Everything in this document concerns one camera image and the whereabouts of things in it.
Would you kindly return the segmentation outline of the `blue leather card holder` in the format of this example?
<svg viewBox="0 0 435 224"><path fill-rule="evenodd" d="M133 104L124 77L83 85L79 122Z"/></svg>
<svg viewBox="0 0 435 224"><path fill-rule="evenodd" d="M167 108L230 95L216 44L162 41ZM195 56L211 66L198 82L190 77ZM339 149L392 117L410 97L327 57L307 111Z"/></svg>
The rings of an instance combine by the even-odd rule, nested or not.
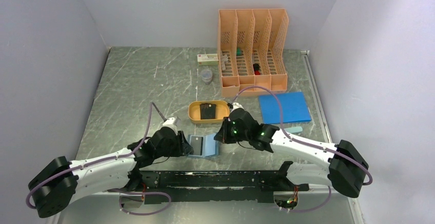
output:
<svg viewBox="0 0 435 224"><path fill-rule="evenodd" d="M218 156L219 142L214 139L215 135L216 135L215 133L209 135L203 135L204 137L203 156L193 156L190 153L188 157L207 158L207 157ZM188 135L187 137L188 143L189 143L190 136L191 135Z"/></svg>

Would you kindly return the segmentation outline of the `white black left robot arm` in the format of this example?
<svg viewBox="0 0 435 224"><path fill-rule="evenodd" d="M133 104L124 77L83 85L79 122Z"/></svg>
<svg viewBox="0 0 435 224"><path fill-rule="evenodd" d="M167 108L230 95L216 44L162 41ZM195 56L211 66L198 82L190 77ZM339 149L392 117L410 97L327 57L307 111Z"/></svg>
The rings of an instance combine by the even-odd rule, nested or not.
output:
<svg viewBox="0 0 435 224"><path fill-rule="evenodd" d="M104 156L68 161L53 159L32 179L26 201L40 218L53 216L69 204L107 190L135 191L142 187L141 168L160 157L181 157L193 151L183 131L161 127L145 137Z"/></svg>

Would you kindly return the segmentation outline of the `yellow oval tray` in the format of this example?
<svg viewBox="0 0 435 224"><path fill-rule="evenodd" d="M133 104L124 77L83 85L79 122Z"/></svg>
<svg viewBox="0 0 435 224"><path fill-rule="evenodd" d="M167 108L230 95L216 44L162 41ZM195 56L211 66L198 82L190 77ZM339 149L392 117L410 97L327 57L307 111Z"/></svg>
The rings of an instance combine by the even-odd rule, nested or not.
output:
<svg viewBox="0 0 435 224"><path fill-rule="evenodd" d="M207 108L214 111L214 118L201 118L201 105L206 104ZM189 105L188 116L193 124L215 124L221 123L224 117L229 116L230 109L224 100L194 101Z"/></svg>

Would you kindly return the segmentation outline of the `black VIP credit card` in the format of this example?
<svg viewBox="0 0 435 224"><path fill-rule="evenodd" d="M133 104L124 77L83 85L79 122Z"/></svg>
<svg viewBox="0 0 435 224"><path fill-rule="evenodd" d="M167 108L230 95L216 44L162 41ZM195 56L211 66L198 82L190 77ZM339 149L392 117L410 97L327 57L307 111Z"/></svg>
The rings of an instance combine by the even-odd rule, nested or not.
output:
<svg viewBox="0 0 435 224"><path fill-rule="evenodd" d="M189 143L192 147L191 155L203 156L203 147L204 147L203 136L191 135L189 139Z"/></svg>

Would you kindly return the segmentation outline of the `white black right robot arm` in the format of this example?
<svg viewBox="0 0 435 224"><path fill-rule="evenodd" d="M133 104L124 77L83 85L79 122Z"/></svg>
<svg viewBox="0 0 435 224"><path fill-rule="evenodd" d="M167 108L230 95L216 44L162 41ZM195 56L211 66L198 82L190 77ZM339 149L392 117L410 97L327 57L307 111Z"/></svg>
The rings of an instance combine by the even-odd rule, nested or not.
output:
<svg viewBox="0 0 435 224"><path fill-rule="evenodd" d="M259 124L242 108L232 110L224 118L214 140L223 144L247 141L259 151L285 153L308 161L306 165L293 163L277 176L282 190L315 184L357 198L368 176L369 165L351 142L341 140L332 144L289 134L278 126Z"/></svg>

